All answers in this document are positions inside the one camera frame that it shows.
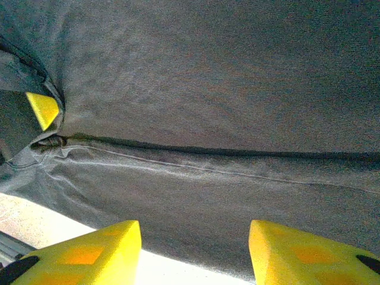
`gray textile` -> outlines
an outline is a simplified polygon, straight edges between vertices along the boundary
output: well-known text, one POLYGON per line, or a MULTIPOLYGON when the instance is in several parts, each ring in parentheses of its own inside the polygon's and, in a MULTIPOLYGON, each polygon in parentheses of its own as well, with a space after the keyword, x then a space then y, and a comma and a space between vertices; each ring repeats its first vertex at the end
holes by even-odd
POLYGON ((138 219, 145 249, 243 277, 252 219, 380 254, 379 10, 3 0, 2 45, 65 116, 0 166, 0 191, 93 227, 138 219), (303 158, 210 154, 242 150, 303 158))

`white surface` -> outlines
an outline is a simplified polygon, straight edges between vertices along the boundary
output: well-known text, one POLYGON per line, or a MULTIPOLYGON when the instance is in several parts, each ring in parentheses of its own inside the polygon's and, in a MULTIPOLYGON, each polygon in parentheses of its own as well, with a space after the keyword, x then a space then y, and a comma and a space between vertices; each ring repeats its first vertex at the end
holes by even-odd
MULTIPOLYGON (((50 209, 4 194, 0 194, 0 209, 0 231, 35 248, 62 242, 94 230, 50 209)), ((146 284, 248 285, 252 283, 141 251, 135 285, 146 284)))

